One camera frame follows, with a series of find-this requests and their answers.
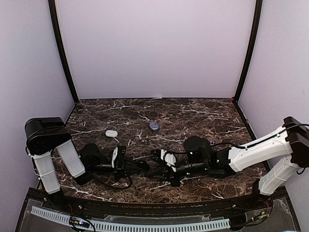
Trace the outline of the white earbud charging case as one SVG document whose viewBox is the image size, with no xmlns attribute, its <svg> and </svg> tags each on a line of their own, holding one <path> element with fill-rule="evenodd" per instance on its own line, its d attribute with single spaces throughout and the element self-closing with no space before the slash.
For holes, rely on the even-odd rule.
<svg viewBox="0 0 309 232">
<path fill-rule="evenodd" d="M 118 132 L 114 131 L 114 130 L 107 130 L 107 131 L 105 131 L 105 135 L 107 137 L 115 138 L 115 137 L 118 136 Z"/>
</svg>

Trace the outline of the black earbud charging case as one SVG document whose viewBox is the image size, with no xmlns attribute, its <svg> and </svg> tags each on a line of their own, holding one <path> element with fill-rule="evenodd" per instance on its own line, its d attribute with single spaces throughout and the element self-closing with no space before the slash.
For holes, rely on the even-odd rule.
<svg viewBox="0 0 309 232">
<path fill-rule="evenodd" d="M 137 166 L 142 169 L 144 172 L 148 172 L 150 170 L 150 166 L 147 163 L 147 161 L 143 160 L 143 159 L 139 159 L 137 161 Z"/>
</svg>

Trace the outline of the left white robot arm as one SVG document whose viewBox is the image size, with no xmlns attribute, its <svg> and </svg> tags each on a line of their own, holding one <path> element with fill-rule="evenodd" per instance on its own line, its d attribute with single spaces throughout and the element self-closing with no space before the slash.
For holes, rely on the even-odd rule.
<svg viewBox="0 0 309 232">
<path fill-rule="evenodd" d="M 72 135 L 59 117 L 32 118 L 25 123 L 26 153 L 31 157 L 35 174 L 50 195 L 49 203 L 58 211 L 68 207 L 68 199 L 56 175 L 52 155 L 57 152 L 76 184 L 84 185 L 95 179 L 94 174 L 113 173 L 116 180 L 130 178 L 131 171 L 142 171 L 143 160 L 132 160 L 123 146 L 116 146 L 112 158 L 106 159 L 94 143 L 77 150 Z"/>
</svg>

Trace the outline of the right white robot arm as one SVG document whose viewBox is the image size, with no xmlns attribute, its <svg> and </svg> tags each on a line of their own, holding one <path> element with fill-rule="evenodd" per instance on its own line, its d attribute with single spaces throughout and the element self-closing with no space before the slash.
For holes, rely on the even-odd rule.
<svg viewBox="0 0 309 232">
<path fill-rule="evenodd" d="M 180 180 L 195 173 L 207 177 L 226 178 L 257 163 L 280 157 L 279 162 L 254 184 L 254 193 L 247 198 L 246 205 L 256 210 L 294 173 L 309 166 L 309 126 L 289 116 L 284 124 L 268 135 L 246 143 L 232 144 L 216 151 L 205 138 L 191 136 L 184 141 L 187 164 L 177 162 L 176 153 L 164 149 L 151 152 L 151 159 L 158 166 L 147 174 L 148 178 L 163 179 L 174 187 Z"/>
</svg>

